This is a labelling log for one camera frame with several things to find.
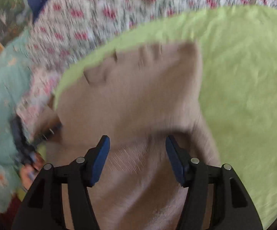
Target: green blanket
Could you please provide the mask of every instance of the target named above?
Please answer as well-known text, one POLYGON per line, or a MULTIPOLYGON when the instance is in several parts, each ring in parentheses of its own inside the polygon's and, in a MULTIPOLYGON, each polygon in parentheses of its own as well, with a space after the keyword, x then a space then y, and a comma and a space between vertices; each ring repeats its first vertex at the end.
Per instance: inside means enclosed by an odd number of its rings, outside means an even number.
POLYGON ((122 34, 63 75, 56 90, 114 49, 197 39, 203 51, 200 104, 221 160, 236 170, 266 229, 277 217, 277 10, 222 7, 154 21, 122 34))

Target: metal screw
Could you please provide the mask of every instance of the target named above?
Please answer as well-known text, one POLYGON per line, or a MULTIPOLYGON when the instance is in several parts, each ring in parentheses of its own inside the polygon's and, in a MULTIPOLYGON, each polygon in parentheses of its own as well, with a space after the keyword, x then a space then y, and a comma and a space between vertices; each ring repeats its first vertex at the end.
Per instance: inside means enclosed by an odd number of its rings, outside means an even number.
POLYGON ((191 159, 191 162, 194 163, 194 164, 198 164, 198 163, 199 163, 199 159, 193 157, 193 158, 191 159))
POLYGON ((226 169, 226 170, 231 170, 232 169, 232 167, 231 167, 231 165, 230 164, 224 164, 224 169, 226 169))
POLYGON ((85 162, 85 158, 84 158, 84 157, 78 157, 78 158, 76 159, 76 162, 77 162, 77 163, 83 163, 83 162, 85 162))
POLYGON ((52 165, 47 163, 45 166, 44 166, 44 170, 49 170, 52 168, 52 165))

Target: fingers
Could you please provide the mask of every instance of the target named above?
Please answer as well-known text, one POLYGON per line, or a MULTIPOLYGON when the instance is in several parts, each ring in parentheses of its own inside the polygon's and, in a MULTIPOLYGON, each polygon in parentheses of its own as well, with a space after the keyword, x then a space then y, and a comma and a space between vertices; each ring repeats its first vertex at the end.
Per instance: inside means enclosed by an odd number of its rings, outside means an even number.
POLYGON ((34 178, 36 177, 34 172, 35 172, 34 168, 29 164, 22 166, 20 169, 20 177, 21 177, 22 185, 27 190, 29 190, 29 188, 33 183, 34 178))
POLYGON ((22 185, 29 190, 39 171, 44 166, 44 159, 41 157, 39 153, 35 153, 35 162, 33 166, 26 164, 20 169, 20 177, 22 181, 22 185))
POLYGON ((36 153, 35 156, 36 156, 36 160, 33 164, 33 167, 35 169, 37 169, 38 171, 40 171, 42 169, 42 167, 44 166, 44 159, 41 157, 41 155, 39 153, 36 153))

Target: floral blanket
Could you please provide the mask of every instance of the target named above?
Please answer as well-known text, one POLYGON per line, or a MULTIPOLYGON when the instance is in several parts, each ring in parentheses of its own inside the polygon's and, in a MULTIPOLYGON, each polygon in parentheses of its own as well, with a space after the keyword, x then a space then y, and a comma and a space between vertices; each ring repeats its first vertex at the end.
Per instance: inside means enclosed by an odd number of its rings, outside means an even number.
POLYGON ((16 104, 33 138, 38 115, 64 70, 96 47, 151 20, 247 4, 277 8, 277 0, 48 0, 30 36, 25 32, 0 57, 0 212, 6 211, 20 184, 13 170, 16 150, 8 124, 16 104))

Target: light blue fabric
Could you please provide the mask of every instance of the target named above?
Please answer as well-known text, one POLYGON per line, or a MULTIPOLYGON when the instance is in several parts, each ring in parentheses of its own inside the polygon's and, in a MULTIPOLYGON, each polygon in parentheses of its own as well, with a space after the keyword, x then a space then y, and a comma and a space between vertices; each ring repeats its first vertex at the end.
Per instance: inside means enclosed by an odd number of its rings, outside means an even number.
POLYGON ((25 44, 29 37, 26 29, 0 55, 0 213, 8 204, 20 178, 14 170, 16 148, 12 140, 9 119, 15 106, 28 91, 32 61, 27 57, 25 44))

